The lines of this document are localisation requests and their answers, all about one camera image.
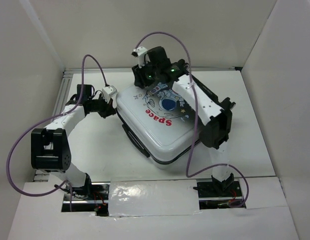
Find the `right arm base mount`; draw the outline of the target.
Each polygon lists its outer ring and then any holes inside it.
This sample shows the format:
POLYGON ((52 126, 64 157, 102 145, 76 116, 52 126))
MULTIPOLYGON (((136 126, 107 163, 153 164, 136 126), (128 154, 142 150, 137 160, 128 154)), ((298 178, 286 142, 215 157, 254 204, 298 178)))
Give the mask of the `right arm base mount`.
POLYGON ((198 193, 200 210, 228 209, 229 204, 236 207, 244 200, 237 180, 224 191, 216 190, 212 181, 198 181, 193 189, 198 193))

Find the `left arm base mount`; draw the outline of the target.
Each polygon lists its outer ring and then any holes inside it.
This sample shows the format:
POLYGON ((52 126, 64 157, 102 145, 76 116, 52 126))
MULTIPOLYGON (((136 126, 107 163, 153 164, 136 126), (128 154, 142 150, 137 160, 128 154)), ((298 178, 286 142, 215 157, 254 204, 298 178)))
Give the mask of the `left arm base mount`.
POLYGON ((93 213, 99 217, 108 217, 109 182, 95 182, 91 185, 91 192, 79 195, 75 191, 70 195, 70 188, 62 189, 64 192, 61 212, 63 213, 93 213))

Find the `grey-lined suitcase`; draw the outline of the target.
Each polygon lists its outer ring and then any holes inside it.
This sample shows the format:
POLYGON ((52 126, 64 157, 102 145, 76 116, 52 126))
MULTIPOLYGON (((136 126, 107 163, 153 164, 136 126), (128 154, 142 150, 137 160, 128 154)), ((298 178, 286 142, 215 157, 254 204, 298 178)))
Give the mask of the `grey-lined suitcase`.
POLYGON ((123 129, 134 146, 159 168, 166 168, 178 160, 202 160, 210 149, 196 143, 194 110, 181 95, 166 83, 157 83, 149 89, 134 85, 116 96, 117 114, 123 129))

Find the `aluminium frame rail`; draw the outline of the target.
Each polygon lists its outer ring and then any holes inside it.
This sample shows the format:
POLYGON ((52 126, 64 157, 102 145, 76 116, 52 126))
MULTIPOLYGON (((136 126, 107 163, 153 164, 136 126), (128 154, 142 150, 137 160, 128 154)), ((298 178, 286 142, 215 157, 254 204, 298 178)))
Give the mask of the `aluminium frame rail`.
MULTIPOLYGON (((62 111, 66 101, 76 91, 80 83, 79 70, 66 71, 59 88, 53 114, 62 111)), ((105 75, 109 84, 118 92, 131 86, 134 76, 129 69, 106 69, 105 75)), ((97 70, 85 71, 85 83, 96 89, 103 86, 103 79, 97 70)), ((140 154, 125 135, 121 121, 116 116, 106 119, 97 113, 89 114, 70 134, 69 145, 72 163, 81 171, 88 173, 94 182, 127 181, 138 175, 140 154)))

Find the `white taped cover sheet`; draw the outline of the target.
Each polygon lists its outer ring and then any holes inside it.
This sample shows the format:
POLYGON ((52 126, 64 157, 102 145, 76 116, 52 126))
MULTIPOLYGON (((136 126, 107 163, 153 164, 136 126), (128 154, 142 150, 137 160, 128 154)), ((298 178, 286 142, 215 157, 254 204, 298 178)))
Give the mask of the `white taped cover sheet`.
POLYGON ((187 216, 199 213, 194 179, 113 181, 108 211, 112 217, 187 216))

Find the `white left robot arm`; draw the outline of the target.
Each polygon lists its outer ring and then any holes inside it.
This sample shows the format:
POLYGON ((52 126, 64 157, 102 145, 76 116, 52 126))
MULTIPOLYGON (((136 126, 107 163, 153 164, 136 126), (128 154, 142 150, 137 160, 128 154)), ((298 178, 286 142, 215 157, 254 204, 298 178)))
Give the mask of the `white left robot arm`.
POLYGON ((90 113, 98 113, 102 118, 116 113, 113 96, 117 89, 107 85, 102 88, 98 98, 95 98, 94 90, 90 84, 77 85, 76 94, 67 101, 61 115, 44 128, 36 128, 31 132, 32 168, 67 181, 73 192, 83 200, 93 195, 93 186, 90 176, 72 164, 68 136, 90 113))

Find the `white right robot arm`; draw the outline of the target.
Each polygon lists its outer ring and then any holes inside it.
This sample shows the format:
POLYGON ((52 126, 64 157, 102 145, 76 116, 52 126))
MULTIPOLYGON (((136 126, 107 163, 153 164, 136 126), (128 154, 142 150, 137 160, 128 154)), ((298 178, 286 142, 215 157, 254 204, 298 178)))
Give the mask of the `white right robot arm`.
POLYGON ((222 150, 229 139, 235 103, 228 97, 219 102, 218 96, 191 74, 189 62, 183 59, 171 62, 161 46, 152 49, 139 46, 132 55, 138 59, 132 67, 134 85, 146 89, 157 83, 168 84, 194 110, 195 123, 203 124, 201 129, 194 128, 195 142, 222 150))

